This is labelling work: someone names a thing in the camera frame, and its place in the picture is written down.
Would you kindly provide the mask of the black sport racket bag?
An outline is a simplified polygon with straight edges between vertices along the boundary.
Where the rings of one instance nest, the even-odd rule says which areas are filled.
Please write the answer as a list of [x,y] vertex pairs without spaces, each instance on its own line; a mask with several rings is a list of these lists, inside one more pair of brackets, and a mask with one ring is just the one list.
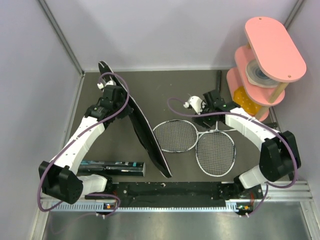
[[152,127],[140,106],[136,103],[135,99],[131,95],[129,96],[127,106],[133,109],[133,112],[129,115],[129,118],[133,129],[141,145],[148,153],[150,160],[164,177],[171,178],[171,170],[161,150],[160,144],[158,143],[157,138],[152,130]]

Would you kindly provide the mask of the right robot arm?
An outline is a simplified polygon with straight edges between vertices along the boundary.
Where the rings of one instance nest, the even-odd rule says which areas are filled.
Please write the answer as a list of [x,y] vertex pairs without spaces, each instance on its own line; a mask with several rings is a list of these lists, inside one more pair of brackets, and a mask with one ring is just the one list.
[[217,90],[205,93],[204,98],[191,96],[185,107],[193,109],[193,121],[201,127],[209,128],[222,122],[250,140],[260,151],[259,163],[250,170],[234,178],[233,192],[245,198],[256,187],[273,183],[282,177],[295,174],[301,167],[301,158],[294,134],[271,129],[250,116],[234,101],[225,102]]

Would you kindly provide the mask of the black shuttlecock tube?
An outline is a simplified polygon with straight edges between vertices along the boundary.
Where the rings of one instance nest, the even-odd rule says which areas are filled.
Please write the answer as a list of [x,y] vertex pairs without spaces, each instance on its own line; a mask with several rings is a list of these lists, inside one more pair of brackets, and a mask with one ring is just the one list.
[[79,174],[106,174],[113,176],[144,177],[146,164],[144,162],[129,161],[85,161],[80,163]]

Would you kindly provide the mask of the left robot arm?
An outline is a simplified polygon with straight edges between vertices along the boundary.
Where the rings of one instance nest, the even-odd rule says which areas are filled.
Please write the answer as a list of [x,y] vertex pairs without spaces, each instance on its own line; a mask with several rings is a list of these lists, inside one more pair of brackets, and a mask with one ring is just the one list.
[[68,204],[79,198],[97,193],[109,198],[114,191],[105,176],[92,174],[78,176],[81,162],[95,140],[115,118],[123,118],[132,110],[127,108],[129,99],[126,90],[117,85],[107,85],[96,104],[85,112],[80,125],[66,146],[50,162],[39,166],[42,192]]

